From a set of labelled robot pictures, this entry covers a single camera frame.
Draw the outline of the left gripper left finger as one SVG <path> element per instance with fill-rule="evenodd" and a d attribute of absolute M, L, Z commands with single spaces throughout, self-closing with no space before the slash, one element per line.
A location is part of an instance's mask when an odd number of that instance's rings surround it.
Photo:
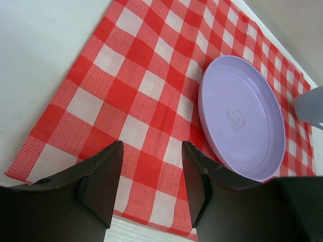
<path fill-rule="evenodd" d="M 1 187 L 1 241 L 103 241 L 111 226 L 124 146 L 32 185 Z"/>

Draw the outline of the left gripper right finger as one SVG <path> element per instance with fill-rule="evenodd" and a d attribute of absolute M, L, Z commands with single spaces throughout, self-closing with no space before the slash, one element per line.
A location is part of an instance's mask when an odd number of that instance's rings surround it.
<path fill-rule="evenodd" d="M 245 178 L 188 141 L 182 163 L 199 241 L 322 241 L 322 177 Z"/>

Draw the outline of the lilac plastic plate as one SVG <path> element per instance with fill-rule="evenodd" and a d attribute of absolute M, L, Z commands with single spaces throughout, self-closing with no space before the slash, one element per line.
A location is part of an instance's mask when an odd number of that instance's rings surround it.
<path fill-rule="evenodd" d="M 200 82 L 198 113 L 224 166 L 257 182 L 276 174 L 285 155 L 284 119 L 272 88 L 252 64 L 234 55 L 213 60 Z"/>

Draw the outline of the white mug blue handle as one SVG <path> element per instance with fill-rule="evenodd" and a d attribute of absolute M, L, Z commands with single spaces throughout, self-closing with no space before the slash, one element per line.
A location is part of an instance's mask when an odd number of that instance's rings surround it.
<path fill-rule="evenodd" d="M 313 127 L 322 130 L 323 86 L 316 87 L 295 98 L 297 117 Z"/>

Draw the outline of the red white checkered cloth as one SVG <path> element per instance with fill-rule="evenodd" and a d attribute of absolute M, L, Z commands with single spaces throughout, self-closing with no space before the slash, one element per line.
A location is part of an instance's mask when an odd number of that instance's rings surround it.
<path fill-rule="evenodd" d="M 281 107 L 286 151 L 277 176 L 314 176 L 311 126 L 292 103 L 303 74 L 232 1 L 113 1 L 6 176 L 34 183 L 115 140 L 124 161 L 114 213 L 190 240 L 181 146 L 215 158 L 197 93 L 215 58 L 232 54 L 267 79 Z"/>

